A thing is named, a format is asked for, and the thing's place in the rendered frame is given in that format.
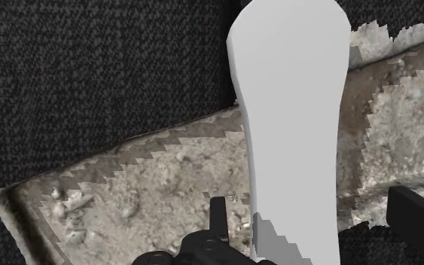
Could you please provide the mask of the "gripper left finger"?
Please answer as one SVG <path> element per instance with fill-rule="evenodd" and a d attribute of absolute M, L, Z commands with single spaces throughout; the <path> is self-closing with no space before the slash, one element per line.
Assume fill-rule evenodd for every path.
<path fill-rule="evenodd" d="M 132 265 L 257 265 L 229 245 L 226 202 L 223 196 L 210 199 L 209 229 L 186 235 L 179 253 L 150 251 L 138 256 Z"/>

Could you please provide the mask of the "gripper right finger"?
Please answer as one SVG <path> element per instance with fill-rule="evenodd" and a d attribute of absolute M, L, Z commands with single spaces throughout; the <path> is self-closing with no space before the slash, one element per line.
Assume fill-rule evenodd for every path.
<path fill-rule="evenodd" d="M 405 186 L 389 188 L 387 224 L 424 254 L 424 197 Z"/>

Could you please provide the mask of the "grey stone patterned slab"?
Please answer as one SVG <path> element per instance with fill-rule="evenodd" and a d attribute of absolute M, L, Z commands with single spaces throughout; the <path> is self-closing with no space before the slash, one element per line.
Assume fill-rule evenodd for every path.
<path fill-rule="evenodd" d="M 386 226 L 388 189 L 424 196 L 424 23 L 389 36 L 351 34 L 337 136 L 337 228 L 343 265 L 424 265 Z M 0 218 L 23 265 L 130 265 L 176 254 L 207 227 L 210 196 L 227 200 L 230 244 L 249 253 L 251 211 L 237 107 L 141 136 L 0 189 Z"/>

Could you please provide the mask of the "white club-shaped object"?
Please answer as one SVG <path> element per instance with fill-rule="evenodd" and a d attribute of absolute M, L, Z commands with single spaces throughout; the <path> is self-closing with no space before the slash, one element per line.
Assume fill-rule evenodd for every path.
<path fill-rule="evenodd" d="M 230 28 L 255 260 L 340 265 L 337 128 L 350 34 L 336 0 L 252 0 Z"/>

